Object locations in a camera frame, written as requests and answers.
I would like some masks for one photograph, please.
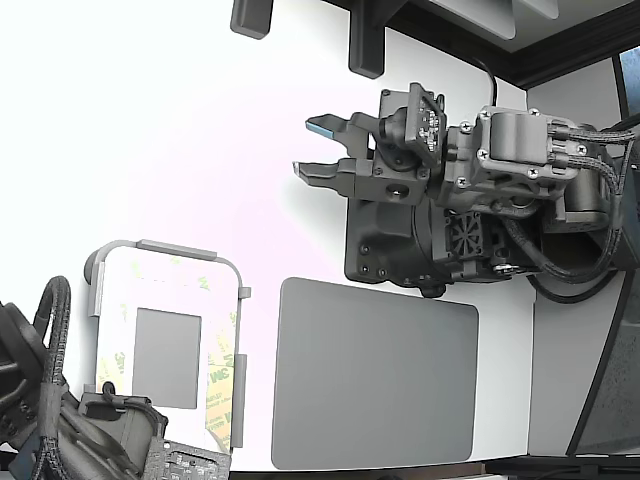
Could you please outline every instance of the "gray metal panel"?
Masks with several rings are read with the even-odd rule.
[[[478,312],[303,279],[282,285],[272,461],[279,469],[464,462]]]
[[[511,0],[429,0],[505,40],[516,36]]]
[[[538,296],[533,323],[529,453],[564,455],[582,412],[618,302],[624,273],[594,298],[559,305]],[[554,291],[570,294],[556,284]]]
[[[157,407],[197,408],[202,319],[139,308],[132,392]]]
[[[560,13],[558,9],[558,0],[519,0],[528,7],[532,8],[540,15],[551,20],[558,18]]]
[[[588,123],[598,130],[620,121],[611,59],[534,87],[527,96],[530,108],[535,107],[546,115]]]
[[[620,327],[575,453],[620,453],[640,447],[640,275],[623,287]]]

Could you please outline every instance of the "gray frame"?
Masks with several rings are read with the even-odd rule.
[[[251,287],[242,283],[242,276],[236,266],[229,260],[219,257],[217,252],[200,250],[197,248],[183,247],[153,240],[115,240],[93,252],[84,265],[84,278],[89,284],[89,317],[100,319],[102,307],[102,293],[104,287],[104,272],[106,259],[113,250],[118,247],[138,248],[151,252],[176,255],[180,257],[216,262],[231,268],[238,278],[238,306],[236,309],[236,341],[234,354],[233,377],[233,417],[231,419],[231,448],[241,448],[244,434],[244,404],[247,375],[247,356],[238,353],[240,343],[241,307],[242,301],[251,298]]]

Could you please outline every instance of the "black cable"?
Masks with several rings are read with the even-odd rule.
[[[620,197],[624,192],[627,169],[629,167],[631,155],[634,152],[634,144],[635,140],[631,140],[627,144],[624,160],[621,166],[621,173],[618,178],[616,178],[613,169],[599,159],[587,157],[570,157],[569,159],[569,165],[574,168],[589,168],[597,171],[606,180],[606,185],[611,195],[611,208],[609,212],[610,224],[607,229],[607,237],[600,257],[590,270],[584,272],[570,272],[557,266],[544,256],[544,254],[533,244],[519,223],[507,218],[502,219],[502,222],[513,241],[516,242],[516,244],[529,256],[529,258],[531,258],[540,270],[565,283],[580,284],[595,280],[609,268],[622,236],[622,228],[619,226],[618,219],[620,213]]]
[[[107,402],[113,404],[113,401],[114,401],[113,397],[115,394],[116,394],[116,387],[112,382],[105,382],[102,385],[102,395],[104,396],[104,399]],[[122,402],[122,405],[124,405],[126,408],[130,408],[132,410],[138,410],[142,412],[147,417],[147,420],[149,420],[149,423],[151,424],[154,437],[157,437],[158,433],[160,433],[161,435],[164,435],[164,432],[161,430],[163,428],[163,425],[166,425],[168,423],[167,417],[161,415],[157,410],[155,410],[154,408],[152,408],[147,404],[130,402],[130,401],[124,400]]]
[[[600,291],[602,291],[604,287],[611,283],[611,280],[613,280],[617,274],[617,271],[607,272],[607,274],[602,277],[602,279],[598,281],[598,283],[596,283],[594,286],[590,287],[582,293],[578,293],[575,295],[558,295],[556,293],[553,293],[551,290],[547,289],[547,287],[542,285],[542,283],[540,283],[540,280],[538,280],[538,278],[534,275],[527,276],[527,280],[529,280],[529,283],[536,290],[536,292],[538,292],[547,300],[551,300],[555,303],[561,303],[563,305],[574,305],[576,303],[584,302],[585,300],[588,300],[600,293]]]
[[[584,168],[595,169],[605,178],[607,188],[610,190],[610,194],[612,196],[610,202],[611,208],[609,219],[610,222],[613,222],[614,219],[618,217],[620,208],[620,202],[614,201],[613,198],[620,188],[619,185],[616,184],[617,182],[615,174],[613,174],[613,178],[611,175],[606,175],[605,172],[611,170],[611,167],[606,165],[604,162],[595,161],[594,159],[583,159],[581,161],[581,165],[584,166]],[[529,258],[536,264],[536,266],[540,270],[565,283],[571,284],[587,283],[595,280],[600,275],[602,275],[609,268],[611,258],[613,257],[613,254],[615,253],[620,242],[620,229],[613,228],[613,223],[610,223],[602,253],[593,267],[591,267],[590,270],[584,272],[571,272],[557,266],[555,263],[549,260],[534,245],[519,222],[509,218],[502,218],[502,223],[504,224],[507,233],[509,233],[513,241],[516,242],[516,244],[529,256]]]
[[[491,80],[491,106],[495,107],[498,103],[498,81],[496,80],[496,76],[493,74],[491,69],[484,63],[482,60],[476,57],[472,57],[473,61],[476,62],[485,72],[489,75],[489,79]]]
[[[69,282],[64,277],[52,278],[42,294],[36,314],[40,317],[49,316],[53,326],[40,386],[38,406],[40,448],[31,474],[32,480],[40,480],[45,472],[51,473],[57,480],[72,480],[62,464],[58,446],[58,422],[64,393],[62,368],[69,331],[70,308]]]

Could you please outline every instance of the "white background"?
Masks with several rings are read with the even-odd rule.
[[[229,30],[231,5],[0,5],[0,298],[31,317],[46,281],[69,278],[65,374],[79,394],[95,368],[87,256],[141,238],[220,252],[254,289],[240,333],[249,366],[234,469],[269,470],[280,284],[346,283],[346,201],[291,168],[345,153],[305,119],[375,115],[382,88],[418,81],[446,95],[459,123],[475,118],[490,86],[482,71],[392,31],[386,74],[352,74],[348,13],[319,0],[277,0],[262,41]],[[525,108],[523,91],[499,83],[501,106]],[[472,459],[526,453],[533,291],[518,279],[458,285],[446,298],[480,311]]]

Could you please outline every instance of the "black cable bundle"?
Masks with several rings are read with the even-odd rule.
[[[62,367],[67,346],[70,309],[71,288],[68,280],[64,277],[52,278],[42,294],[36,314],[37,317],[49,317],[53,325],[40,390],[40,449],[36,455],[31,480],[45,478],[45,472],[50,473],[56,480],[72,480],[62,464],[58,447],[58,422],[64,393]]]
[[[582,284],[602,277],[599,282],[587,291],[573,296],[557,295],[546,289],[535,277],[528,277],[531,285],[542,296],[557,303],[572,304],[579,303],[591,298],[602,290],[615,276],[615,273],[608,272],[613,256],[620,244],[622,236],[621,202],[624,194],[624,187],[627,179],[627,171],[632,155],[635,155],[634,146],[638,135],[633,132],[588,132],[583,130],[570,130],[569,138],[576,140],[589,140],[597,143],[617,144],[627,143],[624,160],[621,165],[620,174],[616,175],[613,168],[599,158],[588,158],[571,156],[568,166],[572,168],[584,168],[598,172],[605,180],[610,196],[609,228],[602,248],[602,253],[596,263],[588,270],[572,272],[563,269],[549,260],[534,245],[522,226],[515,220],[503,219],[507,232],[516,244],[531,258],[536,266],[544,273],[553,278],[570,284]]]

